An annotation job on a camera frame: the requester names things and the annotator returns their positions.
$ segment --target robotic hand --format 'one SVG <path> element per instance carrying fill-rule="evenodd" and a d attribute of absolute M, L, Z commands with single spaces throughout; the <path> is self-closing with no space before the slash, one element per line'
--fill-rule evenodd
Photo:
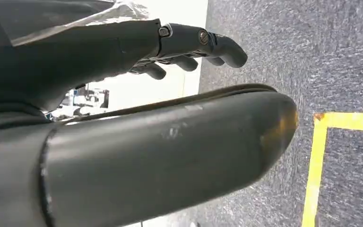
<path fill-rule="evenodd" d="M 226 62 L 233 68 L 240 68 L 247 61 L 246 53 L 234 40 L 200 27 L 167 24 L 159 29 L 159 35 L 161 49 L 157 56 L 138 61 L 131 73 L 147 73 L 154 79 L 163 79 L 166 72 L 156 62 L 194 71 L 198 66 L 194 58 L 199 57 L 215 66 Z"/>

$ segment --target yellow floor tape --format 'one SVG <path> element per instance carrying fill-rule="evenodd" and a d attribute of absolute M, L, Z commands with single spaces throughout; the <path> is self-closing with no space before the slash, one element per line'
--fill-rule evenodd
<path fill-rule="evenodd" d="M 363 113 L 317 113 L 314 116 L 310 168 L 305 194 L 302 227 L 314 227 L 328 128 L 363 131 Z"/>

